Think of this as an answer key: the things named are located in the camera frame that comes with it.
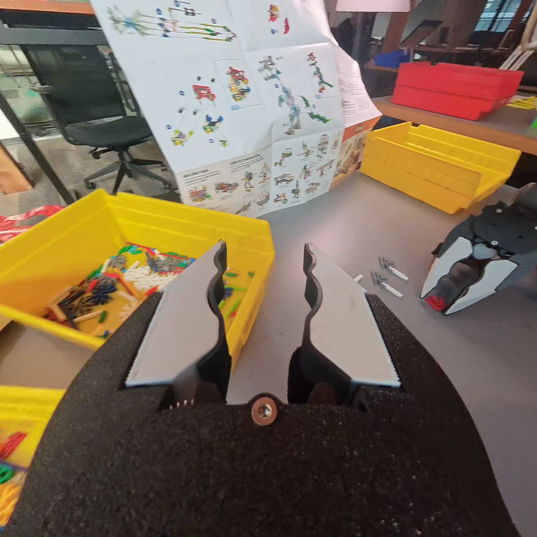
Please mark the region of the folded building instruction booklet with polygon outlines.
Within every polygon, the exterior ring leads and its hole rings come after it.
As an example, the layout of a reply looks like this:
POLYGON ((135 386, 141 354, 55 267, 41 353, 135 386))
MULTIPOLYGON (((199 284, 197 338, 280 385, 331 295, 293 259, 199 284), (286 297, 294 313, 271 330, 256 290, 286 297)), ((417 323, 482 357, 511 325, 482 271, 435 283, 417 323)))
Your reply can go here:
POLYGON ((258 218, 329 191, 381 113, 323 1, 91 1, 185 205, 258 218))

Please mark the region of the nested red plastic bins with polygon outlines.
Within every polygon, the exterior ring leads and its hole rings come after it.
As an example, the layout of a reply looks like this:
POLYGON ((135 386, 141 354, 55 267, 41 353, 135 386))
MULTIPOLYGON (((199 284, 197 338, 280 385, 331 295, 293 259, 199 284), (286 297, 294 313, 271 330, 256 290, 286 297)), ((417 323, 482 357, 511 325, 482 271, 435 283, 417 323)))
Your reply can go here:
POLYGON ((454 63, 399 66, 392 103, 466 120, 480 120, 506 105, 524 72, 454 63))

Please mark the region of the blue plastic bin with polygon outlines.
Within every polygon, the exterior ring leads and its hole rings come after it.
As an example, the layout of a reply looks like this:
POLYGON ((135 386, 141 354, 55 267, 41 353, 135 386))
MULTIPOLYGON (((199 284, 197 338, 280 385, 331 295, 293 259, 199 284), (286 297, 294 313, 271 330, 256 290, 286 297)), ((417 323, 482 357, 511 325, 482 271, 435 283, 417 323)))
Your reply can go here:
POLYGON ((378 67, 398 69, 400 64, 412 61, 413 51, 398 49, 388 53, 379 53, 374 57, 374 64, 378 67))

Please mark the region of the black office chair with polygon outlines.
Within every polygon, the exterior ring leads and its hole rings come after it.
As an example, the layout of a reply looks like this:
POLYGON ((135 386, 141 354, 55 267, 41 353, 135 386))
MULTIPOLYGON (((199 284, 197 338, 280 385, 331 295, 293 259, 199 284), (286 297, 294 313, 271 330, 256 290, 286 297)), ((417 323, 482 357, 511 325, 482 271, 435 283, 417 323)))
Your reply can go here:
POLYGON ((131 148, 152 137, 145 118, 136 107, 133 115, 124 102, 124 93, 97 46, 66 44, 24 44, 21 50, 37 77, 38 93, 57 129, 71 145, 90 148, 95 160, 114 152, 117 161, 84 178, 87 190, 97 187, 97 179, 117 172, 112 193, 117 194, 124 178, 139 176, 159 182, 165 191, 173 189, 165 178, 149 169, 162 161, 134 158, 131 148))

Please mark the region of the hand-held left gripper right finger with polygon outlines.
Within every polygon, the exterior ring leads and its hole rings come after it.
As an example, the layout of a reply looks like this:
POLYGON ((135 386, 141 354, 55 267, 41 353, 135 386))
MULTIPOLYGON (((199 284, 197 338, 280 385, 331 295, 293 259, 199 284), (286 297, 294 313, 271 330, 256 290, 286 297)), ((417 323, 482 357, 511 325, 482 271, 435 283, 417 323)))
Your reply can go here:
POLYGON ((400 393, 370 294, 313 243, 304 245, 303 271, 310 311, 289 363, 288 403, 305 404, 318 385, 332 389, 336 405, 359 405, 365 389, 400 393))

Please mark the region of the grey desk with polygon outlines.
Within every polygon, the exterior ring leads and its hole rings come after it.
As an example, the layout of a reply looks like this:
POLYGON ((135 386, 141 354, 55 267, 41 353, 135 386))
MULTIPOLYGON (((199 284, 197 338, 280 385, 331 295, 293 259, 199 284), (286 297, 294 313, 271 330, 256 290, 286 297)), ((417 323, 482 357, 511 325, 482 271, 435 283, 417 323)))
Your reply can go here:
POLYGON ((230 405, 125 387, 162 293, 65 392, 2 536, 520 536, 463 399, 376 295, 400 393, 230 405))

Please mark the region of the wooden table with black legs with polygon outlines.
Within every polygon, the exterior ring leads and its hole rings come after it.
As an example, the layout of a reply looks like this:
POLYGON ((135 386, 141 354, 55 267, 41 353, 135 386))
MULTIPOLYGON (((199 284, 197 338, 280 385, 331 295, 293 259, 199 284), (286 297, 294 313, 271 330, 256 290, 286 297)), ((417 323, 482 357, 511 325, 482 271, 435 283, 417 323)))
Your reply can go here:
MULTIPOLYGON (((53 15, 84 15, 93 16, 95 13, 89 3, 81 1, 1 1, 1 15, 8 11, 16 13, 28 12, 33 14, 53 15)), ((47 46, 106 46, 108 43, 100 28, 89 30, 50 29, 39 27, 11 27, 1 20, 1 45, 47 45, 47 46)), ((1 95, 1 111, 11 127, 17 132, 22 143, 30 151, 44 175, 52 184, 63 201, 70 205, 75 199, 57 176, 49 161, 32 139, 30 133, 17 117, 17 114, 7 99, 1 95)))

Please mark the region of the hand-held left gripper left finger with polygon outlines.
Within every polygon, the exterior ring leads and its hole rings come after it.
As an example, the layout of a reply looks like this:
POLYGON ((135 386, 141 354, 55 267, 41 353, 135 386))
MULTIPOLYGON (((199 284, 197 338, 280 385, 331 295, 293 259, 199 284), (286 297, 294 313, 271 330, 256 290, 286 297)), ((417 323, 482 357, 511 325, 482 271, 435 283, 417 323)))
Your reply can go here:
POLYGON ((232 358, 219 304, 227 244, 219 240, 167 284, 125 379, 126 388, 166 386, 175 401, 194 399, 203 383, 225 402, 232 358))

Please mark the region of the yellow plastic bin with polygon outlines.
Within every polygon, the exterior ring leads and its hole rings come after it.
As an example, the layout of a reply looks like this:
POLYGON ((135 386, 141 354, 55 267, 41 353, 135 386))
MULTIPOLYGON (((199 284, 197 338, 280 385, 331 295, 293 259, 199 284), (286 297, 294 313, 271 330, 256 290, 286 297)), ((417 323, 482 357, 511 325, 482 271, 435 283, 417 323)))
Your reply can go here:
POLYGON ((221 312, 235 368, 259 308, 275 259, 270 225, 263 220, 173 202, 97 190, 1 246, 1 315, 76 345, 96 350, 156 284, 124 276, 99 317, 73 323, 56 316, 65 291, 79 286, 119 252, 142 272, 148 250, 198 260, 221 239, 227 244, 225 284, 234 290, 221 312))
POLYGON ((26 469, 30 464, 65 390, 1 386, 1 443, 12 433, 27 432, 12 461, 26 469))
POLYGON ((369 132, 361 173, 448 214, 492 195, 521 151, 411 122, 369 132))

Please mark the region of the empty yellow plastic bin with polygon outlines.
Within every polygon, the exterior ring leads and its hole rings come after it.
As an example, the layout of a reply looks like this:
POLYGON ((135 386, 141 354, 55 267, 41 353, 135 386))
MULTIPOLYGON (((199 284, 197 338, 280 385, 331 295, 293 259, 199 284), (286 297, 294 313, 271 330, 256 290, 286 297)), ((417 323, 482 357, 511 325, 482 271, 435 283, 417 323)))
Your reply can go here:
POLYGON ((492 195, 521 151, 411 122, 369 132, 361 173, 448 214, 492 195))

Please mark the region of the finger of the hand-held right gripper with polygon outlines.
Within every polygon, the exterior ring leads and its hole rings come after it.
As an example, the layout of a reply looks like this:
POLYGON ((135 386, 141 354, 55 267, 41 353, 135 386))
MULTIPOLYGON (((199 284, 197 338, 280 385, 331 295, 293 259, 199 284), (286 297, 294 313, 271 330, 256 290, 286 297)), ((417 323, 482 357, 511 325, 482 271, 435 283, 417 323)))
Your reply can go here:
POLYGON ((475 300, 475 266, 467 264, 468 259, 473 259, 473 246, 472 241, 463 236, 451 243, 444 241, 428 272, 420 298, 426 299, 431 293, 435 295, 440 280, 449 276, 455 265, 462 264, 464 270, 459 275, 466 276, 466 280, 454 300, 475 300))
POLYGON ((480 279, 455 302, 449 306, 444 315, 459 312, 491 295, 493 295, 500 284, 518 267, 518 265, 508 259, 497 259, 489 261, 482 272, 480 279))

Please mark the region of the pile of colourful building pieces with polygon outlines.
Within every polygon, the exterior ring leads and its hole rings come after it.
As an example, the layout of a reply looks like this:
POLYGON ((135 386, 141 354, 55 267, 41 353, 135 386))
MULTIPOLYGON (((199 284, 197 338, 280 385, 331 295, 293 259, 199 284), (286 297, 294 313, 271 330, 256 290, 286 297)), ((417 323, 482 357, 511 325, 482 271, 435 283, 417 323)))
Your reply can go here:
POLYGON ((25 431, 14 432, 1 443, 1 526, 7 524, 22 493, 26 469, 11 459, 27 434, 25 431))
POLYGON ((127 242, 79 284, 51 299, 43 323, 102 343, 145 299, 165 291, 196 261, 190 255, 127 242))

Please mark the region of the building set cardboard box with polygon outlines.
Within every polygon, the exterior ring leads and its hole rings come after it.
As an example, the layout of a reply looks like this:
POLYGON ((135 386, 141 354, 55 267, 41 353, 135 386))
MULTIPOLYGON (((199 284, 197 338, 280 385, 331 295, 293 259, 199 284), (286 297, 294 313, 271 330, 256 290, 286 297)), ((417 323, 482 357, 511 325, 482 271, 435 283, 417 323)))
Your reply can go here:
POLYGON ((377 125, 380 118, 381 116, 373 117, 362 123, 346 127, 336 160, 336 169, 329 189, 333 189, 355 171, 359 170, 366 135, 377 125))

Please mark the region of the dark paned window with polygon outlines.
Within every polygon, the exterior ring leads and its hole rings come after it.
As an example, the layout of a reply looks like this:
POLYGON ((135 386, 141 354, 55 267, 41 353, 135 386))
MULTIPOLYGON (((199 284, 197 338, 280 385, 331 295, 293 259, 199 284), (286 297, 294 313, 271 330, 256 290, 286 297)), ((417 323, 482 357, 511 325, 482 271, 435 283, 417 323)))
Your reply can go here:
POLYGON ((522 1, 487 1, 474 31, 505 32, 521 3, 522 1))

